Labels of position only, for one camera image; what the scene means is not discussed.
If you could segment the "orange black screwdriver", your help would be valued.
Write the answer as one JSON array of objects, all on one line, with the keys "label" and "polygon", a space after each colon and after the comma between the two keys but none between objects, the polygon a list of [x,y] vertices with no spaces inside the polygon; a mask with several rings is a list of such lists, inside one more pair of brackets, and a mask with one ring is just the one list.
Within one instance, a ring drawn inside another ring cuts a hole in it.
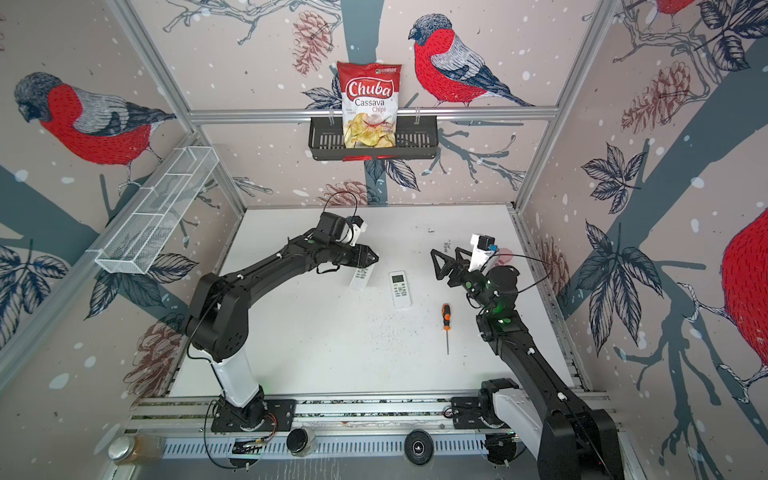
[{"label": "orange black screwdriver", "polygon": [[443,331],[445,333],[446,354],[450,354],[449,332],[451,330],[451,309],[449,304],[444,304],[441,309]]}]

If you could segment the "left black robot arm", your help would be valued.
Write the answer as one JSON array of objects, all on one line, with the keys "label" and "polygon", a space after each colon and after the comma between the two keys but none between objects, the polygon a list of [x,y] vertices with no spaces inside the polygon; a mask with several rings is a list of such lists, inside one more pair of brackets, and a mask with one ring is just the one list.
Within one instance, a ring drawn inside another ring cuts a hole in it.
[{"label": "left black robot arm", "polygon": [[251,308],[293,278],[330,264],[364,269],[379,256],[360,242],[367,224],[359,215],[324,211],[318,224],[290,238],[276,253],[223,276],[209,273],[198,282],[182,333],[187,345],[209,363],[221,388],[214,405],[215,432],[255,431],[275,415],[243,348],[249,338]]}]

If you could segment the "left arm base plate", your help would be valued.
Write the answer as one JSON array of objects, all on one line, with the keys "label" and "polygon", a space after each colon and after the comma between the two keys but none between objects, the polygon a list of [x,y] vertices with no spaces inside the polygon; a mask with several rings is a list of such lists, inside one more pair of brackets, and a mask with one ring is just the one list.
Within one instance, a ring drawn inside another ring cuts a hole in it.
[{"label": "left arm base plate", "polygon": [[294,399],[254,399],[245,407],[235,407],[224,397],[216,401],[212,413],[214,433],[288,432],[297,402]]}]

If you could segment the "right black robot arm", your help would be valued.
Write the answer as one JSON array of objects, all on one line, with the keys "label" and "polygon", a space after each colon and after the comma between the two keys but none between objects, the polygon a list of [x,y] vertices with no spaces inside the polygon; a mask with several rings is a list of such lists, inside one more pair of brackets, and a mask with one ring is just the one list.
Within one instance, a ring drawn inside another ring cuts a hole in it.
[{"label": "right black robot arm", "polygon": [[431,250],[435,276],[461,287],[479,311],[480,336],[512,371],[512,379],[486,381],[478,392],[483,420],[505,424],[537,463],[542,479],[621,479],[618,431],[603,409],[576,395],[542,355],[520,317],[518,270],[472,270],[460,255]]}]

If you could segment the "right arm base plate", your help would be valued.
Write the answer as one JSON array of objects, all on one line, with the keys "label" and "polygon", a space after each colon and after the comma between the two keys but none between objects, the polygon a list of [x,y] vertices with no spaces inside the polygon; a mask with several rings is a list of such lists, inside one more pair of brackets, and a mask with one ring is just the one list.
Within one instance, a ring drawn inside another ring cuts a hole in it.
[{"label": "right arm base plate", "polygon": [[456,430],[499,429],[502,424],[486,415],[477,396],[455,396],[450,399],[449,419]]}]

